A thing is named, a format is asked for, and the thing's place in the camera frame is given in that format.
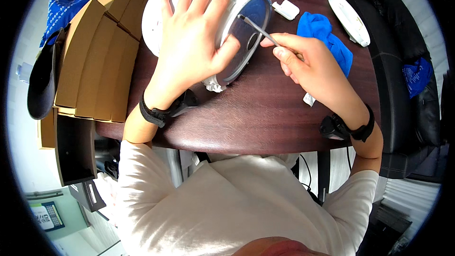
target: white appliance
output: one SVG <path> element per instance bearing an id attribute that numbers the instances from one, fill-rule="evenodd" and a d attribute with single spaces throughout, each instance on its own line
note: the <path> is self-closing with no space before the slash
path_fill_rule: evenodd
<path id="1" fill-rule="evenodd" d="M 171 6 L 176 6 L 177 2 L 178 0 L 171 0 Z M 231 0 L 215 36 L 215 46 L 221 47 L 225 38 L 232 34 L 239 40 L 241 48 L 222 72 L 203 81 L 207 90 L 221 92 L 226 89 L 226 85 L 233 82 L 243 71 L 261 41 L 262 35 L 238 19 L 237 15 L 243 14 L 265 29 L 271 13 L 270 0 Z M 142 35 L 147 47 L 157 57 L 160 54 L 162 33 L 161 0 L 148 0 L 142 16 Z"/>
<path id="2" fill-rule="evenodd" d="M 350 40 L 359 43 L 362 47 L 370 44 L 370 38 L 365 24 L 357 12 L 346 0 L 328 0 L 330 7 L 340 20 Z"/>

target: blue towel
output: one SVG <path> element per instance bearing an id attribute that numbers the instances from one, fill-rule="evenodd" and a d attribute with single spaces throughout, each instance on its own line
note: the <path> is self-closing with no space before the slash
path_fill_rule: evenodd
<path id="1" fill-rule="evenodd" d="M 66 27 L 73 17 L 83 8 L 89 0 L 49 0 L 47 10 L 47 27 L 41 39 L 40 48 L 44 46 L 46 40 L 60 27 Z M 49 41 L 52 45 L 57 36 Z"/>
<path id="2" fill-rule="evenodd" d="M 344 75 L 348 77 L 352 65 L 352 53 L 337 36 L 332 34 L 332 25 L 326 16 L 305 12 L 299 20 L 297 35 L 315 37 L 323 41 L 340 65 Z"/>
<path id="3" fill-rule="evenodd" d="M 429 83 L 433 75 L 433 67 L 424 58 L 420 58 L 413 65 L 405 64 L 403 75 L 408 86 L 409 98 L 412 98 L 419 95 Z"/>

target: black circular part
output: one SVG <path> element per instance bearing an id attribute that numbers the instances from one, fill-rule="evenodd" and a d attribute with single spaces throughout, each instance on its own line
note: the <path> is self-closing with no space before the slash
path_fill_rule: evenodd
<path id="1" fill-rule="evenodd" d="M 254 47 L 254 43 L 256 43 L 256 41 L 258 40 L 258 36 L 259 36 L 258 33 L 254 33 L 250 37 L 250 39 L 248 41 L 248 45 L 247 45 L 247 50 L 250 50 L 250 49 L 252 49 Z"/>

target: wooden desk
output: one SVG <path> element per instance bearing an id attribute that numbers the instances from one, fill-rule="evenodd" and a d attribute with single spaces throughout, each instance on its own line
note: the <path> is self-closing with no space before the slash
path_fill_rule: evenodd
<path id="1" fill-rule="evenodd" d="M 283 0 L 271 1 L 281 3 Z M 333 25 L 333 34 L 354 54 L 349 81 L 362 100 L 372 107 L 380 124 L 378 87 L 368 48 L 349 40 L 327 0 L 289 1 L 300 8 L 300 14 L 288 21 L 274 12 L 267 31 L 296 33 L 300 16 L 305 11 L 327 16 Z M 138 103 L 156 62 L 157 57 L 141 41 L 128 113 Z M 328 151 L 347 145 L 320 136 L 319 125 L 325 116 L 332 114 L 331 111 L 319 102 L 310 108 L 302 101 L 305 91 L 283 74 L 272 48 L 258 47 L 243 73 L 224 92 L 209 92 L 201 83 L 191 89 L 202 98 L 203 105 L 159 129 L 153 139 L 155 145 L 241 154 Z M 106 137 L 122 139 L 123 124 L 97 122 L 96 131 Z"/>

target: cable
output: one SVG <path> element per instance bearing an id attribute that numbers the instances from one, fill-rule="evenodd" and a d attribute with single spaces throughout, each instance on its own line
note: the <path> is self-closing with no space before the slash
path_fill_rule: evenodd
<path id="1" fill-rule="evenodd" d="M 349 171 L 352 171 L 351 160 L 349 159 L 349 148 L 347 146 L 346 146 L 346 153 L 348 155 Z"/>
<path id="2" fill-rule="evenodd" d="M 116 243 L 112 244 L 112 245 L 111 245 L 110 247 L 108 247 L 108 248 L 107 248 L 105 251 L 103 251 L 103 252 L 99 253 L 99 254 L 98 254 L 98 255 L 96 255 L 96 256 L 100 256 L 100 255 L 101 255 L 101 254 L 103 254 L 104 252 L 106 252 L 106 251 L 108 251 L 109 249 L 111 249 L 112 247 L 114 247 L 114 246 L 115 246 L 117 243 L 119 243 L 119 242 L 120 242 L 120 240 L 119 240 L 119 241 L 117 241 Z"/>
<path id="3" fill-rule="evenodd" d="M 310 172 L 310 168 L 308 167 L 308 163 L 307 161 L 305 160 L 305 157 L 303 155 L 300 155 L 303 159 L 304 159 L 304 162 L 305 162 L 305 165 L 307 166 L 307 169 L 308 169 L 308 174 L 310 175 L 310 183 L 308 184 L 308 190 L 311 190 L 311 172 Z"/>

